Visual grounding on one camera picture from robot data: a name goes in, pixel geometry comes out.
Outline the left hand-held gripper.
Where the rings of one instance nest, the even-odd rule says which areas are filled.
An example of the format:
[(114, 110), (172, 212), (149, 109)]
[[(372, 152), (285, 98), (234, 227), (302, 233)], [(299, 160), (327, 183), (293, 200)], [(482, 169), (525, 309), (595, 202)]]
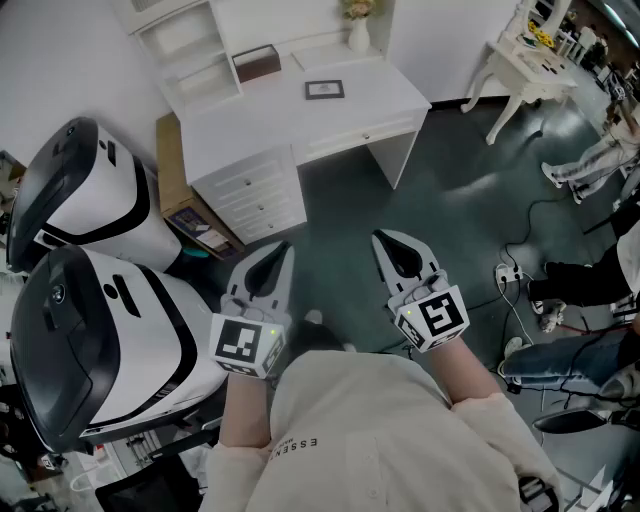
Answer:
[[(257, 249), (234, 267), (227, 286), (231, 296), (223, 297), (221, 312), (213, 315), (209, 343), (209, 357), (225, 372), (269, 377), (291, 327), (289, 313), (278, 311), (289, 302), (294, 262), (294, 247), (279, 241)], [(252, 301), (265, 302), (271, 309)]]

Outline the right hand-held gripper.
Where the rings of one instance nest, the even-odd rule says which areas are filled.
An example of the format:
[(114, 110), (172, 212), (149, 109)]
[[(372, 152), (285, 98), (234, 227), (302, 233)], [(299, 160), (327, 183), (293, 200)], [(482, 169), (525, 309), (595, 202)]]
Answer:
[(417, 351), (433, 350), (469, 327), (459, 287), (449, 284), (426, 243), (390, 229), (375, 230), (371, 243), (380, 277), (392, 296), (387, 306), (393, 323)]

